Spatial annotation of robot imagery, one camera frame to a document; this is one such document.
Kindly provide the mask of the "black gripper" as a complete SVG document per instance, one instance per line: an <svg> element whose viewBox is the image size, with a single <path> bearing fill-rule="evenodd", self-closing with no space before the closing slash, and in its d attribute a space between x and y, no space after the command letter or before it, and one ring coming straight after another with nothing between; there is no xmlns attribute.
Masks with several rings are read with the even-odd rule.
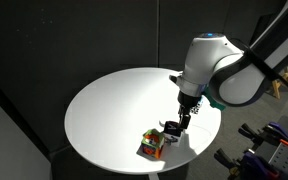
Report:
<svg viewBox="0 0 288 180"><path fill-rule="evenodd" d="M184 94L183 92L179 92L178 102L180 103L180 107L178 115L179 115L179 127L181 129L187 129L191 119L190 114L183 114L183 113L190 112L190 109L194 107L200 99L201 97L192 97Z"/></svg>

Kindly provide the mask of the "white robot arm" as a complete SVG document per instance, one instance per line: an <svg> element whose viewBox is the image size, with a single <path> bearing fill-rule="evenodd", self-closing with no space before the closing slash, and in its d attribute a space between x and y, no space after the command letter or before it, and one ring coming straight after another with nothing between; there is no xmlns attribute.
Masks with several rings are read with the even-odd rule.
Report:
<svg viewBox="0 0 288 180"><path fill-rule="evenodd" d="M219 33L194 38L181 75L170 78L178 87L179 127L190 122L190 109L205 94L215 103L241 107L261 97L269 83L288 66L288 0L275 20L249 47L236 47Z"/></svg>

